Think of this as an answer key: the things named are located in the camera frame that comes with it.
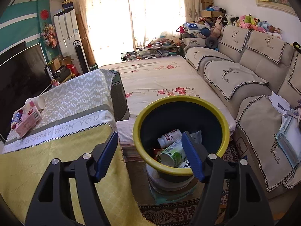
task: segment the pink tissue box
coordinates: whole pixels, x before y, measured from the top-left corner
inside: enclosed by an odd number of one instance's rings
[[[16,125],[16,132],[20,138],[32,129],[41,118],[41,114],[36,106],[32,107],[28,113],[24,113]]]

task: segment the floral bedsheet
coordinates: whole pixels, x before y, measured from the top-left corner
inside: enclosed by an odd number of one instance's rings
[[[135,60],[102,66],[120,73],[126,93],[130,118],[118,121],[120,144],[133,145],[133,125],[139,113],[150,103],[167,96],[188,95],[215,105],[226,117],[230,132],[235,120],[217,94],[181,56]]]

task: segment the beige sofa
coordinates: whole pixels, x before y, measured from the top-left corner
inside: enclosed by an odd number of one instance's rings
[[[266,96],[273,91],[292,108],[298,106],[301,56],[276,37],[231,25],[222,29],[219,51],[198,46],[202,40],[181,40],[184,57],[236,119],[233,140],[239,155],[255,171],[274,218],[281,218],[300,191],[301,168],[290,166],[275,141],[281,114]]]

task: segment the carpet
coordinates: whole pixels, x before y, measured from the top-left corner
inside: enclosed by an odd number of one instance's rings
[[[228,162],[238,162],[238,153],[233,142],[223,156]],[[143,216],[159,226],[182,226],[188,225],[200,201],[200,195],[204,185],[199,183],[193,195],[189,195],[182,201],[172,204],[155,205],[154,199],[149,191],[148,182],[145,182],[144,162],[127,162],[130,175],[132,191]],[[226,208],[228,200],[228,181],[224,181],[224,188],[220,202],[220,210],[217,216],[221,215]]]

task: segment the metal screw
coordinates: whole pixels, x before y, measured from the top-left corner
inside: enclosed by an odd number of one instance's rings
[[[245,159],[242,159],[242,160],[240,160],[239,161],[242,165],[247,165],[248,164],[248,161],[247,160],[245,160]]]
[[[208,157],[211,159],[211,160],[215,160],[217,158],[216,154],[209,154]]]
[[[88,159],[90,159],[91,154],[90,154],[90,153],[85,153],[85,154],[82,155],[82,157],[83,157],[85,160],[88,160]]]
[[[60,162],[60,160],[58,159],[58,158],[55,158],[55,159],[53,159],[52,161],[51,161],[51,164],[52,165],[56,165],[57,163],[59,163]]]

